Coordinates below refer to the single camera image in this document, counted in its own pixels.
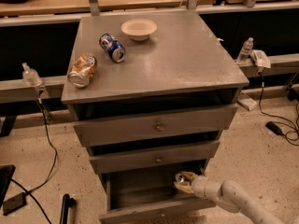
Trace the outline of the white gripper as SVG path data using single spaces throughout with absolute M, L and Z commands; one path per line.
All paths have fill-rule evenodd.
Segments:
M 193 194 L 203 199 L 212 200 L 217 196 L 219 190 L 219 184 L 216 181 L 210 180 L 204 175 L 197 176 L 194 172 L 181 171 L 184 180 L 192 181 L 192 185 L 189 182 L 175 182 L 174 185 L 177 189 Z

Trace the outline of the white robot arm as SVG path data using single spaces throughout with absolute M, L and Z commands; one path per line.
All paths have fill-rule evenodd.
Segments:
M 242 213 L 254 224 L 286 224 L 252 198 L 245 189 L 233 180 L 222 183 L 204 175 L 180 171 L 175 175 L 177 189 L 212 201 L 218 207 L 231 213 Z

